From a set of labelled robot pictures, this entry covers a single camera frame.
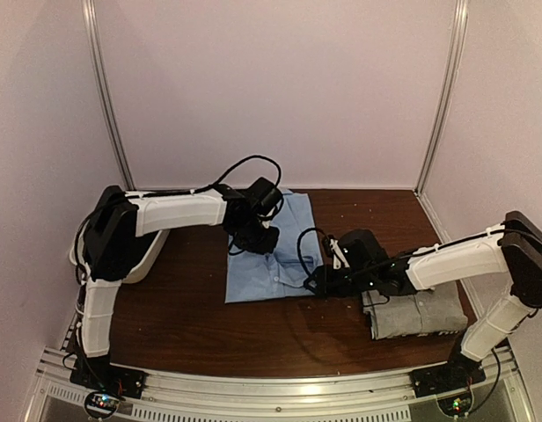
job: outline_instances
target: wooden table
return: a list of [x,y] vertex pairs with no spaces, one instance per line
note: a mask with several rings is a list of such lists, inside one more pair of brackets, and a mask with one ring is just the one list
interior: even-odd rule
[[[437,241],[408,191],[308,191],[315,222],[340,236],[371,229],[389,254]],[[446,360],[453,337],[373,341],[357,298],[224,304],[227,236],[174,230],[146,279],[123,286],[111,330],[114,363],[197,375],[348,375]],[[469,321],[472,308],[462,288]]]

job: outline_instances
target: wire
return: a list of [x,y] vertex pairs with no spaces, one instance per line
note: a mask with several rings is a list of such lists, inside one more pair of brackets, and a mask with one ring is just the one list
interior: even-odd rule
[[233,171],[235,171],[240,165],[251,161],[251,160],[263,160],[267,161],[268,163],[271,163],[275,166],[277,169],[277,179],[275,181],[275,187],[277,187],[281,183],[281,177],[282,177],[282,169],[281,166],[272,158],[269,158],[268,156],[261,156],[258,154],[254,154],[252,156],[247,156],[245,158],[242,158],[237,163],[230,166],[222,175],[215,180],[214,182],[210,183],[209,185],[205,185],[203,187],[197,187],[195,189],[164,189],[160,191],[150,192],[146,193],[143,197],[144,198],[151,198],[156,196],[167,196],[167,195],[190,195],[194,193],[203,193],[207,192],[210,189],[214,189],[215,186],[220,185]]
[[65,367],[66,369],[69,369],[69,370],[73,370],[73,367],[69,367],[68,365],[66,365],[66,360],[69,359],[70,357],[72,357],[74,354],[76,354],[75,352],[71,352],[71,353],[68,353],[66,354],[63,358],[62,358],[62,366]]
[[234,247],[234,242],[236,241],[236,237],[235,236],[232,236],[232,239],[230,240],[230,243],[228,244],[228,255],[230,255],[231,257],[236,257],[237,255],[239,255],[240,253],[244,253],[245,250],[244,249],[240,249],[238,248],[237,251],[235,252],[232,252],[232,248]]
[[300,265],[302,266],[304,272],[306,273],[306,275],[308,277],[311,277],[312,274],[310,272],[310,270],[308,269],[308,266],[306,266],[306,263],[304,262],[304,259],[303,259],[303,252],[302,252],[302,242],[303,242],[303,239],[304,237],[308,234],[308,233],[312,233],[312,231],[315,231],[319,234],[321,234],[322,236],[327,236],[327,234],[325,233],[324,230],[322,229],[319,229],[318,227],[310,227],[306,230],[303,230],[302,233],[300,235],[298,235],[298,239],[297,239],[297,256],[298,256],[298,261],[300,262]]
[[486,402],[488,401],[488,399],[492,396],[492,394],[495,392],[496,390],[496,387],[498,386],[498,382],[500,381],[500,375],[502,374],[502,364],[500,362],[500,358],[498,357],[496,351],[494,349],[492,349],[492,354],[494,355],[494,358],[496,359],[496,364],[498,365],[498,373],[496,374],[496,379],[494,381],[494,384],[492,385],[492,388],[490,389],[490,391],[488,391],[488,394],[486,397],[484,397],[484,400],[482,400],[480,402],[480,404],[478,406],[476,406],[474,409],[472,409],[471,411],[468,412],[468,416],[471,416],[473,415],[474,413],[476,413],[477,411],[480,410],[480,408],[486,404]]
[[99,383],[99,386],[102,389],[106,389],[105,383],[101,378],[93,371],[92,366],[90,365],[89,361],[87,360],[87,355],[85,354],[84,350],[84,342],[82,341],[82,335],[81,335],[81,326],[77,328],[76,330],[76,343],[77,347],[79,348],[80,353],[77,355],[78,358],[81,358],[81,360],[84,362],[84,364],[87,366],[87,369],[89,369],[89,372],[93,377],[97,380]]
[[369,302],[370,302],[370,304],[368,304],[368,305],[363,304],[363,307],[364,307],[364,308],[372,308],[373,311],[374,311],[376,306],[386,305],[386,303],[388,303],[388,302],[391,301],[390,296],[385,296],[385,295],[382,295],[382,296],[386,299],[384,302],[373,303],[373,300],[372,300],[372,298],[370,297],[370,293],[367,292],[367,297],[369,297]]

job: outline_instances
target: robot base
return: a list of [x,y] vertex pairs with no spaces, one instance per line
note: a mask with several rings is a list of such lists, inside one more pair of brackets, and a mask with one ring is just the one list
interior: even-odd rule
[[114,380],[114,382],[113,385],[106,385],[102,389],[84,362],[77,360],[75,367],[78,370],[74,370],[70,376],[70,382],[74,384],[82,385],[88,389],[105,390],[107,394],[114,397],[142,398],[144,379],[146,378],[146,374],[143,371],[109,365],[106,370],[107,376],[104,376],[103,379]]
[[466,387],[486,380],[481,367],[465,371],[450,363],[443,363],[435,367],[416,369],[410,375],[416,397],[441,395],[456,389]]

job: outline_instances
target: pink wall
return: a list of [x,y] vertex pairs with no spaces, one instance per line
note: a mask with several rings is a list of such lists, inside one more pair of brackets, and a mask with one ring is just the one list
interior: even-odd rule
[[[542,2],[471,2],[468,25],[428,198],[452,237],[512,209],[542,229]],[[484,306],[508,285],[476,282]],[[542,311],[512,344],[542,420]]]
[[[454,2],[111,0],[97,13],[138,186],[196,186],[242,156],[286,186],[412,187]],[[264,164],[234,173],[245,184]]]
[[79,221],[120,183],[98,98],[81,4],[0,0],[0,422],[73,315]]

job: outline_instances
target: metal post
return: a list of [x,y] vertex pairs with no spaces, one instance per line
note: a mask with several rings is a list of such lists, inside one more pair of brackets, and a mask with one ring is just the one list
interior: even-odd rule
[[437,147],[443,135],[443,126],[450,106],[450,98],[457,78],[458,67],[465,44],[466,22],[468,17],[468,0],[457,0],[453,30],[450,37],[449,57],[447,58],[447,69],[443,80],[439,106],[437,107],[436,120],[434,122],[431,137],[429,139],[428,151],[421,167],[420,178],[416,185],[416,195],[421,196],[428,182],[429,173],[433,167]]
[[95,1],[83,0],[84,21],[87,29],[87,37],[89,46],[92,52],[93,70],[95,72],[95,80],[99,90],[99,99],[103,115],[105,116],[106,129],[109,133],[109,138],[113,144],[114,157],[119,170],[121,171],[124,186],[127,190],[135,190],[134,180],[128,167],[128,160],[122,147],[121,134],[116,123],[114,115],[113,101],[109,92],[108,83],[106,80],[105,64],[103,63],[103,55],[101,53],[101,44],[99,42],[99,29],[97,27],[97,19],[95,17]]

